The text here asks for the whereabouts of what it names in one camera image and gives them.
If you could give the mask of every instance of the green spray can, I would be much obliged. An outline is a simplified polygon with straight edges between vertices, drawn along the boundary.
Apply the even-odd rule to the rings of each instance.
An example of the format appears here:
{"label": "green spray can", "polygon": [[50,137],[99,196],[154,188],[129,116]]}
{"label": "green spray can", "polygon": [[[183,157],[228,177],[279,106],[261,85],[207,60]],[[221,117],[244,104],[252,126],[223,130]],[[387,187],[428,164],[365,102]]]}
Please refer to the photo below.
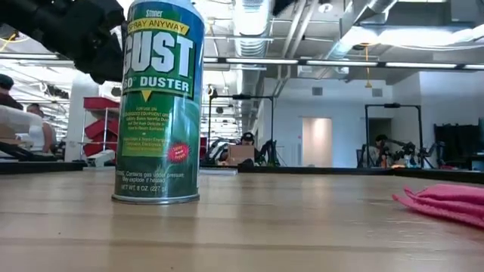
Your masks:
{"label": "green spray can", "polygon": [[129,8],[113,199],[199,199],[203,18],[189,2]]}

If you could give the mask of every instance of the can bottom rim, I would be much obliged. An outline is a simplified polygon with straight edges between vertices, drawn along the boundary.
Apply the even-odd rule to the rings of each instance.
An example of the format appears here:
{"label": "can bottom rim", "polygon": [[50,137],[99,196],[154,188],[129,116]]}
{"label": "can bottom rim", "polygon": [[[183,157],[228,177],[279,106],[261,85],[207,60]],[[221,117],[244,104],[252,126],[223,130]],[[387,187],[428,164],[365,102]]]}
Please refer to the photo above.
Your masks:
{"label": "can bottom rim", "polygon": [[138,205],[168,205],[197,201],[200,199],[200,194],[195,194],[191,196],[180,196],[180,197],[131,197],[131,196],[120,196],[113,194],[111,199],[115,202],[125,203],[125,204],[138,204]]}

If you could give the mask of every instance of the red label sticker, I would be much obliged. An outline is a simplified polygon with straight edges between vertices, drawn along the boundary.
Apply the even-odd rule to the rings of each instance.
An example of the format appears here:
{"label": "red label sticker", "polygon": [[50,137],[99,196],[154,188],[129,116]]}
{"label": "red label sticker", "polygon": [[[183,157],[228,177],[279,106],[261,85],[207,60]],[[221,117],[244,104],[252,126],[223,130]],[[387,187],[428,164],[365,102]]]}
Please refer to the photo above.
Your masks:
{"label": "red label sticker", "polygon": [[184,162],[188,158],[190,149],[186,144],[176,144],[168,151],[168,160],[170,162]]}

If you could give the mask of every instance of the white pillar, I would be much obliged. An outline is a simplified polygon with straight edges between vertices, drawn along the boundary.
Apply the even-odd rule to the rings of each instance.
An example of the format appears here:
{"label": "white pillar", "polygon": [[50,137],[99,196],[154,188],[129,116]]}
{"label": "white pillar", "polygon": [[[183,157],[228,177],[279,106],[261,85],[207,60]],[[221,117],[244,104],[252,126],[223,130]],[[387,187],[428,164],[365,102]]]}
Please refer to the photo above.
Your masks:
{"label": "white pillar", "polygon": [[[82,141],[82,121],[84,119],[84,97],[98,97],[99,85],[91,79],[90,75],[79,72],[73,80],[70,92],[69,125],[67,126],[66,162],[84,159],[80,157]],[[85,123],[92,124],[96,118],[90,113],[85,114]]]}

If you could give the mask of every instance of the ceiling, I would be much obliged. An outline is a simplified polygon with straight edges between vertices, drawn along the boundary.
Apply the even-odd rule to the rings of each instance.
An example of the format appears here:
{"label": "ceiling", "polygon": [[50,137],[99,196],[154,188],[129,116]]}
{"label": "ceiling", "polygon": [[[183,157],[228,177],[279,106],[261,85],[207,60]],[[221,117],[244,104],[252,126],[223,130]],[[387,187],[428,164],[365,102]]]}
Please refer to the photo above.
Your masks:
{"label": "ceiling", "polygon": [[[483,22],[483,15],[475,15],[479,13],[479,8],[484,5],[477,5],[475,0],[453,0],[452,3],[459,2],[460,9],[465,5],[474,5],[472,14],[469,10],[459,10],[460,13],[452,9],[452,16],[458,17],[459,23],[463,21],[473,21],[474,24]],[[127,7],[132,2],[131,0],[118,0],[118,2],[127,10]],[[345,14],[345,7],[348,6],[349,0],[332,0],[333,5],[331,11],[321,13],[315,11],[308,23],[307,29],[304,32],[304,39],[299,43],[295,50],[294,57],[310,57],[313,59],[323,58],[334,46],[334,44],[341,38],[340,35],[340,18]],[[235,54],[235,39],[234,26],[232,18],[234,16],[234,7],[231,0],[196,0],[195,8],[202,14],[206,24],[206,40],[205,40],[205,56],[220,56],[220,57],[236,57]],[[295,5],[288,7],[277,18],[271,18],[269,21],[268,37],[270,39],[267,57],[283,57],[282,51],[284,43],[288,37],[292,18],[295,15]],[[301,18],[304,19],[307,15],[309,5],[306,5],[305,11]],[[393,15],[390,12],[389,20],[398,18],[398,14]],[[407,20],[419,21],[421,18],[419,14],[415,18],[408,18]],[[0,48],[5,41],[0,41]],[[473,41],[473,49],[468,49],[470,45],[463,44],[459,48],[403,48],[402,46],[375,44],[368,47],[369,60],[381,61],[458,61],[459,63],[484,63],[484,42],[482,39]],[[1,53],[31,53],[31,54],[50,54],[38,42],[23,37],[19,41],[10,42],[6,45]],[[345,58],[349,60],[365,60],[365,51],[351,50]],[[206,68],[203,75],[203,83],[205,86],[211,84],[215,86],[220,94],[236,94],[237,93],[237,71],[243,69],[240,66],[214,66]],[[267,66],[262,68],[263,76],[270,79],[278,77],[278,68],[276,66]],[[373,80],[383,80],[391,85],[399,80],[412,74],[414,70],[372,70],[370,77]],[[43,61],[20,61],[20,60],[0,60],[0,73],[6,73],[12,76],[16,85],[12,91],[12,95],[23,103],[30,103],[32,101],[42,102],[42,106],[51,111],[51,121],[58,123],[59,126],[67,127],[68,118],[68,101],[60,100],[56,97],[49,97],[44,94],[45,84],[52,84],[63,91],[70,92],[73,78],[78,73],[73,65],[66,63],[53,63],[48,60]],[[291,77],[297,77],[297,73],[291,73]],[[351,69],[343,78],[346,82],[351,82],[357,79],[367,78],[366,69]],[[312,79],[298,79],[290,83],[291,88],[293,84],[300,84],[302,82],[309,82]],[[115,85],[112,82],[107,82],[106,85]],[[297,95],[289,94],[288,99],[297,99]],[[203,95],[203,120],[202,131],[208,132],[208,97],[206,92]],[[241,133],[240,120],[238,118],[238,109],[240,103],[235,103],[230,100],[218,99],[213,102],[216,107],[221,107],[223,113],[217,113],[216,107],[213,107],[212,117],[213,123],[211,125],[213,135],[216,137],[238,137]]]}

